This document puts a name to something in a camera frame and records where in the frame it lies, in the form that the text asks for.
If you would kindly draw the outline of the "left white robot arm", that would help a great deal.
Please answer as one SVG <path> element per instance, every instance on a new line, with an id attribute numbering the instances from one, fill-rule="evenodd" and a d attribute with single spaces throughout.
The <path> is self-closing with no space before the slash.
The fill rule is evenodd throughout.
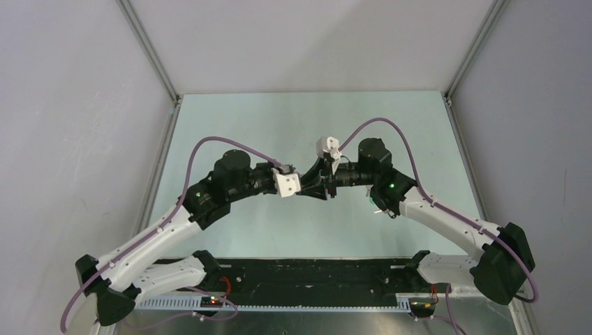
<path id="1" fill-rule="evenodd" d="M 185 186 L 178 201 L 157 222 L 111 253 L 79 258 L 75 267 L 82 291 L 85 297 L 96 298 L 93 319 L 109 326 L 152 297 L 198 285 L 207 291 L 217 288 L 221 273 L 208 251 L 196 251 L 168 265 L 153 264 L 229 214 L 233 202 L 286 192 L 288 185 L 282 179 L 294 181 L 291 171 L 272 161 L 252 166 L 245 151 L 227 151 L 204 179 Z"/>

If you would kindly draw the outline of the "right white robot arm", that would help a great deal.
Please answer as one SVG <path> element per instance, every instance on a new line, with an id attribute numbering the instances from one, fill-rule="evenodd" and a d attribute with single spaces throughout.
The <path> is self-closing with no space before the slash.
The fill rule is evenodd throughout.
<path id="1" fill-rule="evenodd" d="M 465 252 L 464 256 L 418 252 L 405 273 L 411 290 L 421 292 L 432 283 L 450 283 L 473 286 L 501 305 L 519 297 L 519 289 L 535 269 L 521 227 L 469 218 L 446 207 L 415 179 L 394 168 L 392 154 L 380 138 L 361 141 L 355 162 L 340 161 L 337 143 L 333 137 L 319 139 L 316 162 L 299 178 L 299 195 L 328 200 L 340 187 L 365 186 L 380 212 L 414 220 Z"/>

